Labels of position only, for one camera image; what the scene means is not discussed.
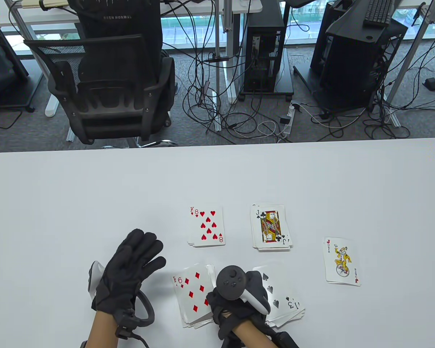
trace black glove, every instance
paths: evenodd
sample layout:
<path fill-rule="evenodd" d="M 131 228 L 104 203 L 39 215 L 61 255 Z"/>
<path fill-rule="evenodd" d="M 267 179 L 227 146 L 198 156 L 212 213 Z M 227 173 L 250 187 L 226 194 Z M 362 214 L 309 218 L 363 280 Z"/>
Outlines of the black glove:
<path fill-rule="evenodd" d="M 135 310 L 135 298 L 143 280 L 166 265 L 156 255 L 163 243 L 154 233 L 135 229 L 119 245 L 96 289 L 92 309 L 114 315 L 117 310 Z"/>
<path fill-rule="evenodd" d="M 246 272 L 246 277 L 247 282 L 249 283 L 247 286 L 252 288 L 252 294 L 254 297 L 261 300 L 264 298 L 267 301 L 268 293 L 262 285 L 261 274 L 257 271 L 249 271 Z M 243 302 L 240 298 L 234 301 L 226 300 L 219 294 L 218 289 L 216 288 L 206 295 L 206 299 L 211 306 L 213 320 L 219 325 L 219 339 L 224 340 L 227 338 L 228 340 L 231 340 L 231 344 L 229 344 L 230 346 L 237 346 L 235 341 L 240 341 L 232 330 L 245 320 L 251 320 L 254 326 L 263 333 L 272 333 L 272 329 L 264 324 L 266 316 L 258 312 L 248 302 Z M 231 315 L 226 318 L 223 316 L 223 313 L 225 312 L 229 312 Z"/>

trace keyboard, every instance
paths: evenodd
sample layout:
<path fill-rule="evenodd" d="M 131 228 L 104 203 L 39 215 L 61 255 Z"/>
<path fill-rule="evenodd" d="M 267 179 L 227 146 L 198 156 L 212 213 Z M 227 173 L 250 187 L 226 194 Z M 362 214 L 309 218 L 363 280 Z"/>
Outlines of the keyboard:
<path fill-rule="evenodd" d="M 364 25 L 386 28 L 392 20 L 395 0 L 370 0 Z"/>

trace stack of playing cards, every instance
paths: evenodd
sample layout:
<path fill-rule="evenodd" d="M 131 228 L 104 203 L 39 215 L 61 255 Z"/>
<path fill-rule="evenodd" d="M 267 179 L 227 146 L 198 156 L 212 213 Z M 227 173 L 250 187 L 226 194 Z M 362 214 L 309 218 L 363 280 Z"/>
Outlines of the stack of playing cards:
<path fill-rule="evenodd" d="M 225 245 L 222 208 L 216 206 L 190 207 L 188 212 L 188 244 L 193 247 Z"/>
<path fill-rule="evenodd" d="M 182 327 L 200 328 L 213 321 L 208 292 L 216 287 L 212 265 L 196 264 L 173 275 L 174 292 L 179 302 Z"/>
<path fill-rule="evenodd" d="M 358 251 L 352 240 L 325 237 L 322 248 L 327 282 L 361 285 Z"/>
<path fill-rule="evenodd" d="M 282 204 L 255 203 L 251 206 L 253 248 L 290 250 L 292 238 Z"/>
<path fill-rule="evenodd" d="M 261 273 L 262 285 L 268 293 L 271 312 L 266 316 L 266 322 L 269 326 L 280 328 L 287 322 L 303 318 L 305 308 L 287 282 L 289 270 L 284 269 L 283 264 L 274 262 L 253 270 Z"/>

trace forearm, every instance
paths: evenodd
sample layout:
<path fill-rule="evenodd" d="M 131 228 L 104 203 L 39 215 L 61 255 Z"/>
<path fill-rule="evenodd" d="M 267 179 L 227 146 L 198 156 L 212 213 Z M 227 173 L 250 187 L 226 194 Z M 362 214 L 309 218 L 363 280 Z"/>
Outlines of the forearm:
<path fill-rule="evenodd" d="M 97 311 L 85 347 L 116 348 L 118 346 L 117 327 L 118 325 L 111 314 Z"/>
<path fill-rule="evenodd" d="M 247 348 L 277 348 L 250 320 L 241 323 L 233 331 Z"/>

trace desk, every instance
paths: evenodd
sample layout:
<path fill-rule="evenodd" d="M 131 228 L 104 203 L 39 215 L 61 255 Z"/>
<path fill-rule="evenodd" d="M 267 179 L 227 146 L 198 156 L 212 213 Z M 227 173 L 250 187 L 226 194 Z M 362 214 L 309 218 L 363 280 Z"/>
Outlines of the desk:
<path fill-rule="evenodd" d="M 199 202 L 223 206 L 226 246 L 187 244 L 182 213 Z M 290 252 L 251 247 L 254 202 L 285 204 Z M 435 139 L 0 154 L 0 347 L 79 347 L 88 269 L 135 227 L 167 259 L 142 285 L 156 320 L 137 333 L 151 347 L 221 346 L 214 324 L 181 327 L 173 272 L 271 260 L 292 267 L 306 305 L 283 328 L 301 348 L 435 347 Z M 361 287 L 326 282 L 324 236 L 355 240 Z"/>

